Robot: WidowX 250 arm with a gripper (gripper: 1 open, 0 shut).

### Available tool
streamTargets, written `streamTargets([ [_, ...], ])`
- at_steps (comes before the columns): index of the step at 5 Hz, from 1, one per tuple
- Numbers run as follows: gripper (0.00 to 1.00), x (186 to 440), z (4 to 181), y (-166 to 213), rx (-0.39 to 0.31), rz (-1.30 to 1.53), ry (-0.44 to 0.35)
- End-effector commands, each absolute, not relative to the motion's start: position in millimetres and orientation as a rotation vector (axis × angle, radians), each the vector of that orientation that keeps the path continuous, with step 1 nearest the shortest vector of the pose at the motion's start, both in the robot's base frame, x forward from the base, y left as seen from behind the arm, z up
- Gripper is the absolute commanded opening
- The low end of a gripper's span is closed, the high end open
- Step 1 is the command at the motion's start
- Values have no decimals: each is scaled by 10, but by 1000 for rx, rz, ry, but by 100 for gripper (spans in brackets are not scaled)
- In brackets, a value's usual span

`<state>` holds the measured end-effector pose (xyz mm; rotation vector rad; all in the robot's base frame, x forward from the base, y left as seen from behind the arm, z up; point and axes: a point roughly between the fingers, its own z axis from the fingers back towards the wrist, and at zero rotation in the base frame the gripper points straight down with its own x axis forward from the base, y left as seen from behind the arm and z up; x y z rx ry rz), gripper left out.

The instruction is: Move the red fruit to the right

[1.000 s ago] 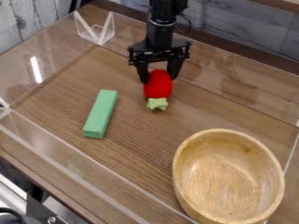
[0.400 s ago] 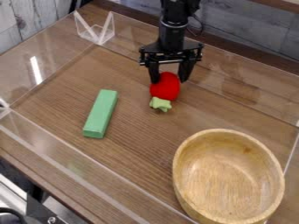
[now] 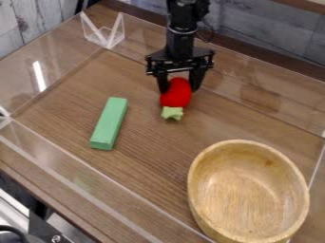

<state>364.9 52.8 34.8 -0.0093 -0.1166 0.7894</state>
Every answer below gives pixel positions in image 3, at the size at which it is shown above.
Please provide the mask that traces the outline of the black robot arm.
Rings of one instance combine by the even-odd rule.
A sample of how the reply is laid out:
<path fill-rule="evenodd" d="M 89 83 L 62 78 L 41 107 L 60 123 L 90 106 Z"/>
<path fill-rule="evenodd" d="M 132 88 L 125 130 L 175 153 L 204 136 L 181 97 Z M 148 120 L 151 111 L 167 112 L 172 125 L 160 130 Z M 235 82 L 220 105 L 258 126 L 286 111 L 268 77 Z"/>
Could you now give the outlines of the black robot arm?
<path fill-rule="evenodd" d="M 197 23 L 209 13 L 209 4 L 209 0 L 165 0 L 165 44 L 163 49 L 144 57 L 145 74 L 156 78 L 160 93 L 168 90 L 171 81 L 167 76 L 175 72 L 188 73 L 189 90 L 195 92 L 212 68 L 215 51 L 193 44 Z"/>

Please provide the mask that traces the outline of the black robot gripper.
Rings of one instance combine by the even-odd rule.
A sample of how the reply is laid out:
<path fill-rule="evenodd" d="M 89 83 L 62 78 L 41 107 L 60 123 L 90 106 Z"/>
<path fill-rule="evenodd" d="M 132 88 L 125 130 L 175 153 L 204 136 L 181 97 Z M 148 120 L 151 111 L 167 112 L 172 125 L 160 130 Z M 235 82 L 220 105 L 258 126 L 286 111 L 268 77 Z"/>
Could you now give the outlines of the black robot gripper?
<path fill-rule="evenodd" d="M 205 72 L 212 68 L 212 57 L 215 51 L 208 48 L 196 47 L 192 56 L 176 59 L 164 47 L 161 50 L 148 54 L 145 60 L 145 74 L 156 78 L 159 91 L 168 90 L 167 73 L 188 71 L 188 83 L 191 91 L 195 92 L 203 82 Z"/>

